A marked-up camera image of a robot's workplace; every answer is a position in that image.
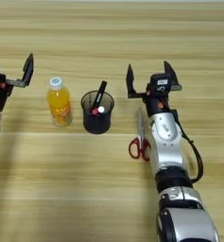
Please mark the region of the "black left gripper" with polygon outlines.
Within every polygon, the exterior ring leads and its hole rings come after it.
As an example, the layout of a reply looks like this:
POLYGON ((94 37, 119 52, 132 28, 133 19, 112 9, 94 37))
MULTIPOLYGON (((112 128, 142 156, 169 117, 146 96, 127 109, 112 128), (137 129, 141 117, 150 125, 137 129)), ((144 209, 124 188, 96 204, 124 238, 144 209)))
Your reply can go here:
POLYGON ((7 79, 5 75, 0 76, 0 112, 3 111, 8 97, 12 93, 13 86, 25 88, 29 85, 34 70, 34 58, 30 53, 23 68, 23 77, 15 80, 7 79))

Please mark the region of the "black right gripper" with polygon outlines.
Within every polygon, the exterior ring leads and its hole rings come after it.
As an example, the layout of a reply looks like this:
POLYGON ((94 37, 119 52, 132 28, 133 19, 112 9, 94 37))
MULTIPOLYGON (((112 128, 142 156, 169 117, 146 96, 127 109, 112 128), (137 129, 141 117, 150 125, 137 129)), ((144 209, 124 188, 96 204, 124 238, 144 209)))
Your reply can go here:
POLYGON ((131 65, 128 66, 126 76, 128 98, 142 98, 146 105, 148 117, 158 113, 170 112, 168 105, 168 94, 170 90, 180 91, 182 89, 174 69, 167 61, 164 61, 164 70, 169 76, 171 76, 171 88, 168 85, 152 85, 149 83, 146 86, 146 93, 137 93, 133 88, 133 70, 131 65))

